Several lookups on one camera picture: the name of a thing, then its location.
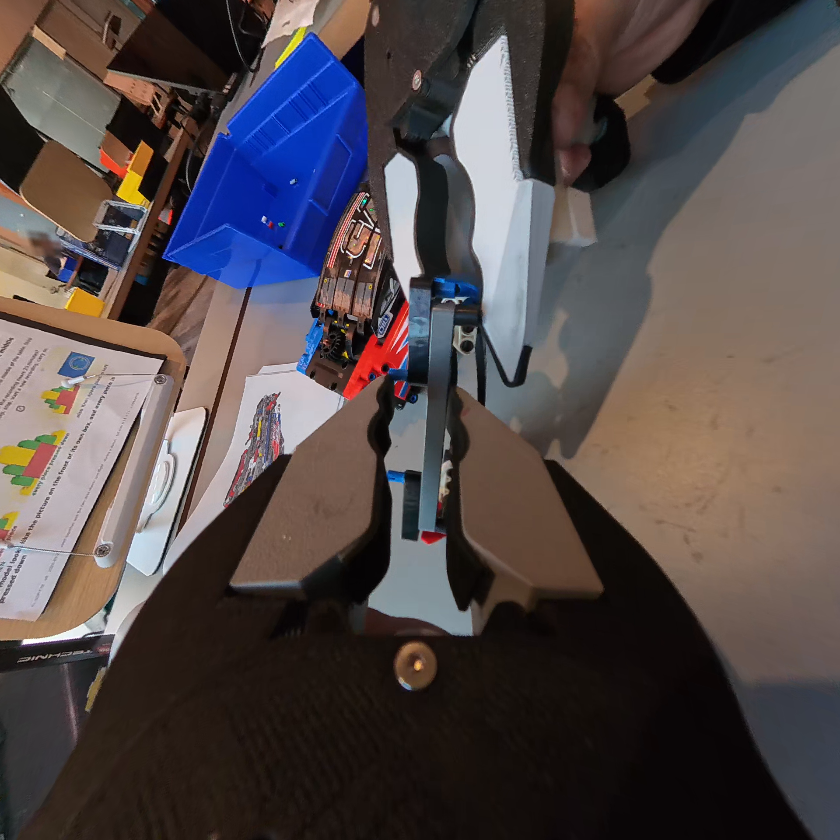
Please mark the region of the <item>grey desk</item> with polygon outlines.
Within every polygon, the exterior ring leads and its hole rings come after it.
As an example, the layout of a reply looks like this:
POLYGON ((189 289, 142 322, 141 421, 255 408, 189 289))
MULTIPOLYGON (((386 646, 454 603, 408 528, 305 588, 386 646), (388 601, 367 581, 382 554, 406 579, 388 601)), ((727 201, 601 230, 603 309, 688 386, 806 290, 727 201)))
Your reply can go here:
POLYGON ((679 588, 763 755, 838 838, 838 2, 623 100, 597 241, 552 249, 524 386, 488 407, 679 588))

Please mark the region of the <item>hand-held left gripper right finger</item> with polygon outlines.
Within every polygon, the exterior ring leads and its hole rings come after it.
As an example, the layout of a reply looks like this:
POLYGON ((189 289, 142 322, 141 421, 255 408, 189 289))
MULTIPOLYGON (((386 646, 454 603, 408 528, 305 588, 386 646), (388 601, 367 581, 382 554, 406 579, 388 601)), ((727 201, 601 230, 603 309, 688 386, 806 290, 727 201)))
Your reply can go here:
POLYGON ((448 403, 446 570, 457 608, 593 601, 604 585, 537 450, 462 388, 448 403))

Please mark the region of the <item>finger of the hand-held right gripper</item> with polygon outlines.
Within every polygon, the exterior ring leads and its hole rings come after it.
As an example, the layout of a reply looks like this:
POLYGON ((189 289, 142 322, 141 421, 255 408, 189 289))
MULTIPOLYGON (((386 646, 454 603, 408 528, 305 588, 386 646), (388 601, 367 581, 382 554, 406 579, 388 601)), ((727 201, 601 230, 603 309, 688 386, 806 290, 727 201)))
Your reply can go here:
POLYGON ((393 267, 407 304, 407 380, 426 382, 432 307, 448 299, 468 314, 456 317, 455 350, 468 343, 478 382, 487 379, 482 316, 482 269, 473 246, 474 190, 453 149, 400 150, 384 168, 393 267))
POLYGON ((469 73, 454 115, 454 147, 472 191, 481 326, 507 387, 527 376, 554 205, 554 187, 523 172, 514 100, 509 38, 502 34, 469 73))

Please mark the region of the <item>person's right hand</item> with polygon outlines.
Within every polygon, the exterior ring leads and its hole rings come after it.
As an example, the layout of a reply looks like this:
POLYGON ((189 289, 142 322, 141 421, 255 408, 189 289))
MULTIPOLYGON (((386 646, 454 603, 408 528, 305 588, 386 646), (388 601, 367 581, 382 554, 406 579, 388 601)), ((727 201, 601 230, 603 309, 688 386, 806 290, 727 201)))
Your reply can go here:
POLYGON ((551 117, 558 180, 571 186, 591 152, 581 140, 595 95, 618 97, 647 76, 681 81, 707 62, 731 2, 580 1, 551 117))

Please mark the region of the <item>white stand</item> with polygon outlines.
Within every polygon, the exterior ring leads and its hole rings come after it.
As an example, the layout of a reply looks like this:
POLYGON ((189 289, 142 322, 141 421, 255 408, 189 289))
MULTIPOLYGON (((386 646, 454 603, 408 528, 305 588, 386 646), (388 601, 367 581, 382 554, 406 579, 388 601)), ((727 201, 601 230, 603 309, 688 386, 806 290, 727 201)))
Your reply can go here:
POLYGON ((176 381, 157 374, 100 533, 93 558, 109 569, 126 562, 145 576, 162 567, 182 514, 207 410, 173 412, 176 381))

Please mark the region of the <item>small toy brick assembly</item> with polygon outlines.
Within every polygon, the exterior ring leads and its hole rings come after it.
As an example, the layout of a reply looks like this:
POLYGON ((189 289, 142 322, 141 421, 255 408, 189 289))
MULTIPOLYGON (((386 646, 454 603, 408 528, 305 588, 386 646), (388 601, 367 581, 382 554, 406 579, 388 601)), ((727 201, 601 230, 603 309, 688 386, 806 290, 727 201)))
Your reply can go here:
POLYGON ((442 493, 445 467, 448 399, 457 382, 457 329, 480 336, 480 289, 465 276, 413 278, 408 290, 407 363, 393 380, 422 389, 426 420, 421 470, 403 476, 402 538, 417 541, 424 534, 444 534, 442 493))

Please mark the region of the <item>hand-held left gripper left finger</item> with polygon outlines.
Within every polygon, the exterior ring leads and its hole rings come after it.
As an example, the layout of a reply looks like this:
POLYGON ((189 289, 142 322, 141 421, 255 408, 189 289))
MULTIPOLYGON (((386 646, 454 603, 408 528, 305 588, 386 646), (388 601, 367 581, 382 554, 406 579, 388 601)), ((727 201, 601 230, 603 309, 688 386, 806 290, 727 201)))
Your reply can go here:
POLYGON ((367 602, 387 572, 391 381, 369 384, 290 457, 230 581, 247 595, 367 602))

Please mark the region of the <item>toy set box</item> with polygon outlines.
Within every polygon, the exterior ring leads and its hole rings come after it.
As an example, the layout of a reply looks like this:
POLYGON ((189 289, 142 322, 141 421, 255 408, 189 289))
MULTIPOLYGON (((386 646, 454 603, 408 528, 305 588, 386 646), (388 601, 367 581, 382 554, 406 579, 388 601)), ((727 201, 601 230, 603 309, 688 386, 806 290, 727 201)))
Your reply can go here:
POLYGON ((17 838, 45 801, 88 719, 112 636, 2 642, 1 838, 17 838))

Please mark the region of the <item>blue storage bin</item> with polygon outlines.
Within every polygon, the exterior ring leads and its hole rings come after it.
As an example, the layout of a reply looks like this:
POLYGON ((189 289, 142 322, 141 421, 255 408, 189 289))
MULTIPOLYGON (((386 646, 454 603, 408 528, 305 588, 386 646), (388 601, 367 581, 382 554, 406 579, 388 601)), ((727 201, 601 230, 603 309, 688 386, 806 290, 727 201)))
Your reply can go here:
POLYGON ((317 276, 367 135, 362 86, 307 34, 216 137, 164 258, 235 289, 317 276))

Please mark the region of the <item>open instruction booklet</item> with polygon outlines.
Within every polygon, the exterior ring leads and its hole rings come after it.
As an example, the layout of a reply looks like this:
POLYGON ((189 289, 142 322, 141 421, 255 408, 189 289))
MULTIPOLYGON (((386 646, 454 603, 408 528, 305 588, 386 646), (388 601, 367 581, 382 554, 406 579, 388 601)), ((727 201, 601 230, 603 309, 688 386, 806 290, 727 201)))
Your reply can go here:
POLYGON ((294 449, 344 402, 295 364, 270 365, 246 378, 226 456, 180 531, 160 507, 146 514, 131 544, 127 565, 153 577, 167 574, 186 548, 280 456, 294 449))

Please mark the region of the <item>red black toy race car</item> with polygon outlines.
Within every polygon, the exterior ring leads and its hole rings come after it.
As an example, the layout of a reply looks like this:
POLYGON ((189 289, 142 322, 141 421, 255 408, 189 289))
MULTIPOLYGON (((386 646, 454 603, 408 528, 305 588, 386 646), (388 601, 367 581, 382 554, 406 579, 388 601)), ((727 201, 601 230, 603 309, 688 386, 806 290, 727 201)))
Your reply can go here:
POLYGON ((310 312, 299 372, 345 400, 388 377, 397 405, 417 401, 417 389, 395 374, 407 369, 408 303, 366 183, 335 229, 310 312))

